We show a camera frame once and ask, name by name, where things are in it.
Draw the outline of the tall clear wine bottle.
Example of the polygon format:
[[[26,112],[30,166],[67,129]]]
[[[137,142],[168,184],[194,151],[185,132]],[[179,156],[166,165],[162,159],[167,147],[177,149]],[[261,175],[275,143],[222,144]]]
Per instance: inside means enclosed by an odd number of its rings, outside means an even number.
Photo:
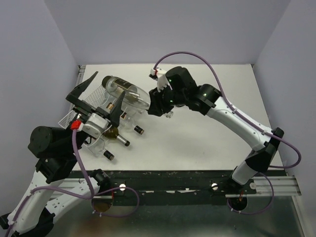
[[[110,94],[110,95],[116,98],[120,96],[118,94]],[[128,105],[134,106],[138,109],[147,111],[147,109],[150,106],[150,96],[149,96],[149,93],[147,93],[145,90],[133,84],[133,86],[129,90],[125,90],[125,97],[123,99],[123,102]],[[164,114],[163,116],[167,118],[171,118],[173,116],[173,111],[167,114]]]

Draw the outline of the olive wine bottle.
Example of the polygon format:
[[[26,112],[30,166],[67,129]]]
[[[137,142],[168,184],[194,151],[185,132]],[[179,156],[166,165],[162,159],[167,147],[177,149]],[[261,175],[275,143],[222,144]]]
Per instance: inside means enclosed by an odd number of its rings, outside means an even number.
[[[114,76],[105,76],[101,85],[106,89],[109,94],[120,95],[123,91],[129,90],[133,84],[130,82]]]

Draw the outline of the square clear bottle black cap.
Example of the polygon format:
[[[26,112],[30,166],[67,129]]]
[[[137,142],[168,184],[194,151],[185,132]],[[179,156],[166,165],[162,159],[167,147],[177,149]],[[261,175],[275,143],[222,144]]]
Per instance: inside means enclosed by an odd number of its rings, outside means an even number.
[[[135,131],[136,133],[143,135],[144,129],[138,124],[138,119],[143,114],[144,110],[138,109],[134,106],[122,103],[121,115],[118,129],[127,129]]]

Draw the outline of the square clear bottle front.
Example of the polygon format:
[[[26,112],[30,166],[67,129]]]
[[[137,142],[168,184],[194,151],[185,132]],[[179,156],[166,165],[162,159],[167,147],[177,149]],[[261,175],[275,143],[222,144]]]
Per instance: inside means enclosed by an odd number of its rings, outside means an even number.
[[[103,156],[104,151],[107,150],[105,148],[105,141],[101,138],[97,140],[91,138],[90,142],[85,141],[85,145],[93,153],[95,157]]]

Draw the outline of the dark green wine bottle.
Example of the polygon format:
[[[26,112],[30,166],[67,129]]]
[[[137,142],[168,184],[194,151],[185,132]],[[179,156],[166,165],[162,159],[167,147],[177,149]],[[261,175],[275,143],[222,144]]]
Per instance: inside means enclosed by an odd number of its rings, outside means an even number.
[[[107,131],[103,132],[103,135],[108,139],[118,140],[126,147],[130,145],[130,142],[119,134],[119,130],[117,127],[109,128]]]

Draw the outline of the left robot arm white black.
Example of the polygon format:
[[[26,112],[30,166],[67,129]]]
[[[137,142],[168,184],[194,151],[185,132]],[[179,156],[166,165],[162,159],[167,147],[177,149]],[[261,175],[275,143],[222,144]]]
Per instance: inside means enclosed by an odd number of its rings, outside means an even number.
[[[105,111],[80,99],[93,78],[77,85],[68,95],[75,116],[65,128],[39,126],[31,136],[28,149],[38,159],[31,183],[17,207],[1,216],[0,225],[11,237],[43,237],[57,219],[83,199],[109,191],[110,180],[101,169],[88,173],[83,168],[79,149],[88,138],[97,139],[119,125],[122,97]],[[84,180],[71,191],[60,188],[75,165],[82,168]]]

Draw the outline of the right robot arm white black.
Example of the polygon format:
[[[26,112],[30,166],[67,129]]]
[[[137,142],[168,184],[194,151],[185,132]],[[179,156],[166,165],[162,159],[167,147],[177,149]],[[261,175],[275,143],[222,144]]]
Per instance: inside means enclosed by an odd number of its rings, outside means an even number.
[[[284,136],[282,129],[260,125],[234,109],[225,101],[220,90],[209,84],[198,86],[189,71],[181,66],[169,71],[151,69],[149,76],[157,81],[157,86],[149,92],[148,114],[160,117],[175,107],[187,106],[220,122],[251,147],[249,155],[233,170],[227,181],[230,192],[239,193],[255,174],[268,170]]]

